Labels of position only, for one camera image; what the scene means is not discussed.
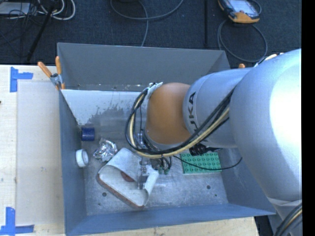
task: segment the blue tape marker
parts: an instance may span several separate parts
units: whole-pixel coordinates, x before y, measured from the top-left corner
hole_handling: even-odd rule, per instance
[[[34,231],[34,225],[15,226],[15,209],[6,207],[5,226],[1,226],[0,235],[15,236],[15,234],[28,234]]]
[[[16,92],[18,90],[19,79],[31,80],[33,78],[32,73],[19,73],[18,69],[11,67],[11,80],[10,80],[10,92]]]

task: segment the black cable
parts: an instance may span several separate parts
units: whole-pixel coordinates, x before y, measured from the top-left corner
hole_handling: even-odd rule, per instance
[[[134,17],[129,17],[129,16],[126,16],[120,12],[118,12],[114,6],[113,6],[113,0],[110,0],[110,5],[112,7],[112,9],[120,16],[124,17],[124,18],[128,18],[128,19],[133,19],[133,20],[152,20],[152,19],[160,19],[160,18],[163,18],[163,17],[166,17],[166,16],[169,16],[170,14],[172,14],[175,10],[177,10],[183,3],[184,0],[181,0],[180,3],[174,8],[172,9],[171,11],[163,14],[163,15],[159,15],[159,16],[154,16],[154,17],[145,17],[145,18],[134,18]]]
[[[277,227],[274,236],[282,236],[284,232],[289,232],[287,229],[292,229],[292,223],[302,215],[302,202],[297,205],[282,221],[282,223]]]
[[[236,164],[234,164],[234,165],[232,165],[232,166],[225,167],[225,168],[220,168],[220,169],[215,169],[215,170],[214,170],[214,169],[208,169],[208,168],[204,168],[204,167],[201,167],[201,166],[198,166],[198,165],[189,163],[189,162],[187,162],[187,161],[185,161],[185,160],[183,160],[183,159],[181,159],[181,158],[179,158],[179,157],[177,157],[177,156],[175,156],[175,155],[173,155],[173,156],[174,156],[175,158],[181,160],[183,163],[187,163],[187,164],[189,164],[189,165],[191,165],[191,166],[194,166],[194,167],[197,167],[197,168],[200,168],[200,169],[203,169],[203,170],[207,170],[207,171],[221,171],[221,170],[231,169],[231,168],[237,166],[237,165],[242,161],[242,159],[243,159],[243,158],[241,157],[240,160],[239,160]]]
[[[259,7],[259,11],[258,11],[258,14],[260,15],[261,12],[262,12],[262,8],[260,6],[260,4],[255,1],[255,0],[248,0],[248,1],[253,1],[257,4],[257,6]],[[234,53],[232,53],[227,47],[226,45],[223,43],[222,41],[222,36],[221,36],[221,29],[223,27],[223,25],[225,24],[227,20],[224,20],[220,25],[219,25],[219,28],[218,28],[218,45],[219,45],[219,48],[221,50],[221,44],[224,46],[224,48],[226,49],[227,52],[229,52],[232,56],[234,56],[235,58],[241,60],[241,61],[246,61],[246,62],[249,62],[249,63],[255,63],[255,62],[260,62],[262,59],[265,58],[267,52],[268,52],[268,44],[267,44],[267,40],[266,38],[264,37],[264,35],[262,34],[262,32],[255,26],[255,25],[252,25],[254,27],[254,29],[256,31],[258,31],[258,33],[262,36],[263,40],[264,40],[264,44],[265,44],[265,52],[264,52],[264,55],[261,56],[259,59],[255,59],[255,60],[248,60],[248,59],[243,59],[237,55],[235,55]]]
[[[221,36],[221,29],[223,27],[223,25],[227,22],[228,20],[224,20],[220,25],[219,25],[219,28],[218,28],[218,45],[219,45],[219,49],[221,50],[221,45],[223,45],[223,47],[226,49],[226,51],[228,53],[230,53],[232,56],[234,56],[235,58],[241,60],[241,61],[246,61],[246,62],[249,62],[249,63],[255,63],[255,62],[258,62],[260,61],[262,58],[264,58],[266,55],[267,55],[267,52],[268,52],[268,44],[267,44],[267,40],[265,38],[265,36],[262,34],[262,32],[255,26],[255,25],[252,25],[252,27],[258,31],[258,33],[261,35],[263,41],[264,41],[264,45],[265,45],[265,51],[264,51],[264,54],[258,58],[258,59],[254,59],[254,60],[250,60],[250,59],[244,59],[244,58],[241,58],[237,55],[235,55],[234,53],[232,53],[227,47],[226,45],[224,44],[224,42],[222,41],[222,36]]]
[[[221,113],[227,106],[227,104],[229,103],[230,101],[230,98],[232,96],[232,93],[234,91],[235,87],[229,92],[229,94],[222,100],[222,102],[213,110],[213,112],[206,118],[206,120],[200,125],[200,127],[198,129],[196,129],[196,131],[185,141],[183,142],[182,144],[176,146],[176,147],[173,147],[173,148],[170,148],[170,149],[166,149],[166,150],[152,150],[152,149],[142,149],[142,148],[137,148],[135,146],[132,145],[129,137],[128,137],[128,125],[129,125],[129,122],[130,122],[130,119],[131,119],[131,116],[136,113],[137,109],[135,109],[135,104],[137,102],[137,100],[139,99],[139,97],[143,94],[143,92],[137,97],[136,101],[134,102],[134,105],[133,105],[133,111],[131,112],[130,116],[128,117],[127,119],[127,122],[126,122],[126,126],[125,126],[125,136],[126,136],[126,139],[129,143],[129,145],[135,149],[135,150],[138,150],[140,152],[145,152],[145,153],[148,153],[148,154],[151,154],[151,155],[154,155],[154,154],[165,154],[165,153],[170,153],[170,152],[173,152],[175,150],[178,150],[178,149],[181,149],[182,147],[186,146],[187,144],[189,144],[191,142],[191,140],[207,125],[207,123],[213,118],[213,116],[219,112]],[[144,98],[142,99],[141,103],[138,104],[138,108],[139,106],[141,106],[141,104],[143,103],[144,101]],[[217,115],[215,117],[215,119],[212,121],[211,125],[214,123],[214,121],[216,121],[218,119],[219,115]]]

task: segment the cable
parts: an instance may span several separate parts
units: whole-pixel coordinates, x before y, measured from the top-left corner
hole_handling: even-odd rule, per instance
[[[126,126],[125,126],[125,136],[126,136],[126,139],[129,143],[129,145],[139,151],[139,152],[144,152],[144,153],[148,153],[148,154],[153,154],[153,155],[161,155],[161,154],[164,154],[164,153],[169,153],[169,152],[173,152],[175,150],[178,150],[178,149],[181,149],[182,147],[188,145],[194,138],[196,135],[199,134],[199,132],[201,132],[201,130],[203,130],[203,128],[208,124],[208,122],[215,116],[215,114],[217,114],[217,116],[214,117],[212,123],[210,125],[213,125],[214,122],[219,118],[219,116],[221,115],[222,111],[227,107],[229,101],[230,101],[230,98],[232,96],[232,93],[234,92],[234,89],[232,89],[228,94],[227,96],[222,100],[222,102],[213,110],[213,112],[206,118],[206,120],[200,125],[200,127],[198,129],[196,129],[196,131],[185,141],[183,142],[182,144],[180,144],[179,146],[176,146],[176,147],[173,147],[171,149],[167,149],[167,150],[159,150],[157,148],[157,150],[153,150],[152,148],[154,148],[154,146],[149,146],[151,149],[139,149],[137,147],[135,147],[133,145],[133,143],[131,142],[131,140],[129,139],[129,136],[128,136],[128,125],[130,123],[130,120],[131,120],[131,117],[132,115],[135,115],[136,111],[137,111],[137,108],[139,108],[141,106],[141,104],[143,103],[143,100],[144,100],[144,97],[146,96],[147,94],[147,91],[148,91],[148,88],[144,89],[140,95],[137,97],[137,99],[135,100],[134,102],[134,105],[133,105],[133,108],[132,108],[132,112],[130,114],[130,116],[128,117],[128,120],[126,122]],[[211,133],[213,133],[219,126],[221,126],[226,120],[224,120],[223,122],[221,122]]]
[[[187,162],[187,161],[185,161],[185,160],[183,160],[183,159],[181,159],[181,158],[179,158],[179,157],[177,157],[177,156],[175,156],[175,155],[173,155],[173,156],[174,156],[175,158],[181,160],[183,163],[187,163],[187,164],[189,164],[189,165],[191,165],[191,166],[194,166],[194,167],[197,167],[197,168],[200,168],[200,169],[203,169],[203,170],[207,170],[207,171],[220,171],[220,170],[231,169],[231,168],[237,166],[237,165],[242,161],[242,159],[243,159],[243,158],[241,157],[240,160],[239,160],[236,164],[234,164],[234,165],[232,165],[232,166],[225,167],[225,168],[220,168],[220,169],[215,169],[215,170],[214,170],[214,169],[208,169],[208,168],[204,168],[204,167],[201,167],[201,166],[198,166],[198,165],[189,163],[189,162]]]
[[[129,17],[129,16],[126,16],[126,15],[124,15],[124,14],[118,12],[118,11],[114,8],[114,6],[113,6],[113,0],[110,0],[110,5],[111,5],[112,9],[113,9],[117,14],[119,14],[120,16],[122,16],[122,17],[124,17],[124,18],[133,19],[133,20],[151,20],[151,19],[163,18],[163,17],[166,17],[166,16],[172,14],[175,10],[177,10],[177,9],[182,5],[183,1],[184,1],[184,0],[181,0],[180,3],[179,3],[174,9],[172,9],[171,11],[169,11],[169,12],[163,14],[163,15],[154,16],[154,17],[145,17],[145,18]]]
[[[144,7],[143,3],[142,3],[141,1],[138,1],[138,2],[141,4],[141,6],[142,6],[142,8],[143,8],[143,10],[144,10],[144,12],[145,12],[145,14],[146,14],[146,17],[148,17],[147,10],[146,10],[146,8]],[[144,34],[141,47],[143,47],[144,42],[146,41],[146,38],[147,38],[147,35],[148,35],[148,29],[149,29],[149,20],[147,20],[146,33]]]
[[[298,220],[297,224],[294,222],[296,221],[297,218],[300,218],[302,215],[302,203],[297,205],[283,220],[283,222],[278,226],[274,236],[282,236],[284,233],[290,232],[292,228],[300,224],[302,221],[301,219]]]
[[[255,1],[255,0],[250,0],[250,1],[253,1],[257,4],[257,6],[259,7],[259,12],[258,14],[260,15],[261,12],[262,12],[262,8],[260,6],[260,4]],[[232,53],[227,47],[226,45],[224,44],[224,42],[222,41],[222,36],[221,36],[221,30],[222,30],[222,27],[223,25],[226,23],[227,20],[224,20],[220,25],[219,25],[219,28],[218,28],[218,46],[219,46],[219,49],[221,50],[221,45],[223,45],[223,47],[226,49],[226,51],[228,53],[230,53],[232,56],[234,56],[235,58],[241,60],[241,61],[245,61],[245,62],[249,62],[249,63],[255,63],[255,62],[260,62],[262,59],[265,58],[265,56],[267,55],[267,52],[268,52],[268,44],[267,44],[267,40],[265,38],[265,36],[262,34],[262,32],[255,26],[255,25],[252,25],[252,27],[261,35],[263,41],[264,41],[264,45],[265,45],[265,51],[264,51],[264,54],[258,58],[258,59],[254,59],[254,60],[250,60],[250,59],[244,59],[244,58],[241,58],[237,55],[235,55],[234,53]]]
[[[74,3],[74,0],[70,0],[71,1],[71,5],[72,5],[72,8],[73,8],[73,11],[72,11],[72,14],[69,16],[69,17],[56,17],[56,15],[60,14],[61,12],[63,12],[64,8],[65,8],[65,3],[64,3],[64,0],[60,0],[62,2],[62,7],[59,11],[57,12],[53,12],[51,14],[51,17],[54,18],[54,19],[57,19],[57,20],[70,20],[74,17],[75,15],[75,11],[76,11],[76,8],[75,8],[75,3]],[[45,9],[45,7],[41,4],[41,1],[40,0],[37,0],[37,2],[39,3],[39,6],[40,8],[43,10],[42,11],[38,11],[38,13],[41,13],[41,14],[45,14],[47,15],[48,14],[48,11]]]
[[[222,122],[224,121],[224,118],[227,117],[228,115],[228,112],[229,112],[229,108],[227,108],[223,114],[218,118],[218,120],[216,120],[210,127],[208,127],[206,129],[206,131],[204,131],[200,136],[198,136],[195,140],[193,140],[192,142],[190,142],[188,145],[178,149],[178,150],[175,150],[173,152],[169,152],[169,153],[163,153],[161,152],[161,155],[162,156],[172,156],[172,155],[175,155],[175,154],[179,154],[181,152],[183,152],[184,150],[194,146],[195,144],[201,142],[203,139],[205,139],[208,135],[210,135],[214,129]],[[132,125],[130,125],[130,128],[129,128],[129,134],[132,136]],[[135,142],[134,140],[132,139],[131,140],[131,143],[135,146]],[[140,152],[139,150],[136,150],[136,152],[140,155],[140,156],[144,156],[144,157],[148,157],[148,158],[151,158],[151,159],[156,159],[156,158],[160,158],[161,155],[148,155],[146,153],[142,153]]]

